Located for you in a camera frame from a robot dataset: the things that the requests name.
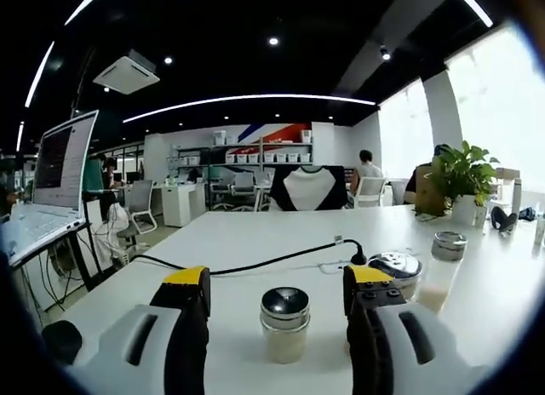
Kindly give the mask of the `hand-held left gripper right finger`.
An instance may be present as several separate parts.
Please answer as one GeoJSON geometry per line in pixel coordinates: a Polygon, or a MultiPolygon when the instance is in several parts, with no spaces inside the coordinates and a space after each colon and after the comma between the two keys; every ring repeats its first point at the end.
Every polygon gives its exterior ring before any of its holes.
{"type": "Polygon", "coordinates": [[[345,266],[343,296],[354,394],[469,394],[485,377],[448,326],[386,273],[345,266]]]}

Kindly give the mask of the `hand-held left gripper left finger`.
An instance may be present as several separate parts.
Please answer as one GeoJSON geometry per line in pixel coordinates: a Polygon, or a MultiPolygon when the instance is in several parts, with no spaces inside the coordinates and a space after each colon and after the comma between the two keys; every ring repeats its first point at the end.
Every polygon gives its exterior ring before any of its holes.
{"type": "Polygon", "coordinates": [[[209,268],[174,272],[149,304],[103,332],[93,357],[69,374],[89,394],[202,394],[209,315],[209,268]]]}

